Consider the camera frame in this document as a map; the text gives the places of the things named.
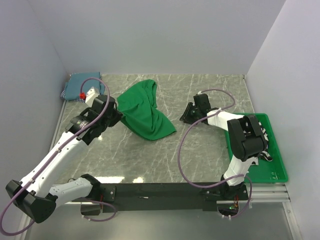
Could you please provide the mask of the green tank top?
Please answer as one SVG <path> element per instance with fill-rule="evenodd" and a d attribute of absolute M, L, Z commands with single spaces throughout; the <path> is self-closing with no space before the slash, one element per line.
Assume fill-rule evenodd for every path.
<path fill-rule="evenodd" d="M 153 79 L 140 81 L 117 97 L 121 122 L 139 137 L 157 141 L 177 130 L 157 105 L 157 84 Z"/>

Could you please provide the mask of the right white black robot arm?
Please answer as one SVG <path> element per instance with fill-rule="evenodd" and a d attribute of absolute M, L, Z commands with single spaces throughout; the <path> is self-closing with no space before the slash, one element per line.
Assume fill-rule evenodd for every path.
<path fill-rule="evenodd" d="M 232 158 L 218 187 L 219 195 L 230 200 L 240 192 L 252 163 L 267 152 L 269 141 L 254 114 L 241 115 L 212 108 L 208 95 L 202 92 L 194 95 L 193 100 L 181 116 L 182 122 L 191 126 L 205 123 L 228 132 Z"/>

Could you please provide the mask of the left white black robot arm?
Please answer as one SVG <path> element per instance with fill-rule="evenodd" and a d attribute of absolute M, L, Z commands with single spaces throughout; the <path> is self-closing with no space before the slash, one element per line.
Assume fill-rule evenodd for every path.
<path fill-rule="evenodd" d="M 57 144 L 45 158 L 20 181 L 11 180 L 5 187 L 13 204 L 36 223 L 42 223 L 61 205 L 79 199 L 102 200 L 101 183 L 90 174 L 55 186 L 60 173 L 76 155 L 87 148 L 107 128 L 122 118 L 113 97 L 98 95 L 90 107 L 72 118 Z"/>

